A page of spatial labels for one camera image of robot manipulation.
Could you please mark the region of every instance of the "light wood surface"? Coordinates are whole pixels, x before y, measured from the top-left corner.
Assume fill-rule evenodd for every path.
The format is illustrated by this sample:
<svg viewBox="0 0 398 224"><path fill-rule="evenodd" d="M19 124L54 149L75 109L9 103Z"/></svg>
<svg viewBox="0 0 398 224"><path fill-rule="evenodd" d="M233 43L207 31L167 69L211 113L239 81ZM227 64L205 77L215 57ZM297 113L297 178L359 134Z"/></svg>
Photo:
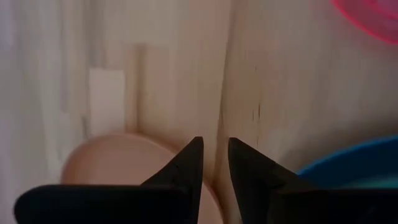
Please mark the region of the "light wood surface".
<svg viewBox="0 0 398 224"><path fill-rule="evenodd" d="M28 151L34 162L23 170L45 158L24 186L55 182L69 153L94 135L90 116L101 111L90 93L124 102L124 124L123 108L108 124L127 132L176 148L203 136L205 178L227 223L239 223L228 137L297 170L342 147L398 132L398 47L354 27L329 0L0 3L10 9L0 17L7 18L0 21L6 30L0 66L21 78L11 86L24 91L1 89L25 96L15 106L5 93L2 105L31 111L1 114L17 116L24 121L19 126L34 133L14 134L29 136L34 147ZM123 74L124 96L89 85L93 69Z"/></svg>

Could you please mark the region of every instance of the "black pointed object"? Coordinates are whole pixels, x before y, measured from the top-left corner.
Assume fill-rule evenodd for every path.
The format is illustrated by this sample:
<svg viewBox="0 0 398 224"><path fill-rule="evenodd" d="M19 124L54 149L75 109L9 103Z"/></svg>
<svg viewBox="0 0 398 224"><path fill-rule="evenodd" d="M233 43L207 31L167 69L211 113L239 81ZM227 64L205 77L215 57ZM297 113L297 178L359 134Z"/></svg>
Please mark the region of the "black pointed object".
<svg viewBox="0 0 398 224"><path fill-rule="evenodd" d="M18 224L197 223L203 138L139 186L46 185L19 197Z"/></svg>
<svg viewBox="0 0 398 224"><path fill-rule="evenodd" d="M229 171L242 221L267 223L277 191L314 189L294 173L237 138L228 144Z"/></svg>
<svg viewBox="0 0 398 224"><path fill-rule="evenodd" d="M317 190L236 138L229 170L243 224L395 223L398 190Z"/></svg>

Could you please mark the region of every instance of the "blue bowl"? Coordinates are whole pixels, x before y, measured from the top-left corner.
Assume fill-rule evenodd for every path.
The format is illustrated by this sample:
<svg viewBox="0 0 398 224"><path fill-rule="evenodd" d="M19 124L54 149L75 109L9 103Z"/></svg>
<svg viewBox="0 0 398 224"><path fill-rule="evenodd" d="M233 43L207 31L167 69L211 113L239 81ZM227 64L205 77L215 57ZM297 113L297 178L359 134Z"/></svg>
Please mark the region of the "blue bowl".
<svg viewBox="0 0 398 224"><path fill-rule="evenodd" d="M398 187L398 136L331 154L298 175L321 189Z"/></svg>

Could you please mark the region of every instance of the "pink object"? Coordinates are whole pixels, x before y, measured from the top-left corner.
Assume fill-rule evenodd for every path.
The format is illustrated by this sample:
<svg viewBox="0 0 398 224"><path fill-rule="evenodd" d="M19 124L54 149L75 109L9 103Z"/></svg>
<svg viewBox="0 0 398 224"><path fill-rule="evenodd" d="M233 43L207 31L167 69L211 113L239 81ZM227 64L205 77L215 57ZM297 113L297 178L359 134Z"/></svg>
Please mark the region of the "pink object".
<svg viewBox="0 0 398 224"><path fill-rule="evenodd" d="M333 0L355 25L372 36L398 44L398 0Z"/></svg>
<svg viewBox="0 0 398 224"><path fill-rule="evenodd" d="M135 134L114 134L79 146L63 169L63 184L139 185L176 153L171 147ZM218 201L207 184L201 188L199 224L223 224Z"/></svg>

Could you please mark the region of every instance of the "beige round object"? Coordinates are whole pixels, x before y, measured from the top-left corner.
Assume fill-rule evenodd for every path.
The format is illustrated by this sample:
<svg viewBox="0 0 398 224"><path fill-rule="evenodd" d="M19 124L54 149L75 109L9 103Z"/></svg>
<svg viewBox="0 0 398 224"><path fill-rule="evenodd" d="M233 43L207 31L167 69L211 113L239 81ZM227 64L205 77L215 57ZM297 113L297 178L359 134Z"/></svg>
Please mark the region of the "beige round object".
<svg viewBox="0 0 398 224"><path fill-rule="evenodd" d="M174 156L171 148L144 136L114 134L79 146L65 164L63 184L139 185ZM210 187L201 188L200 224L223 224L220 206Z"/></svg>

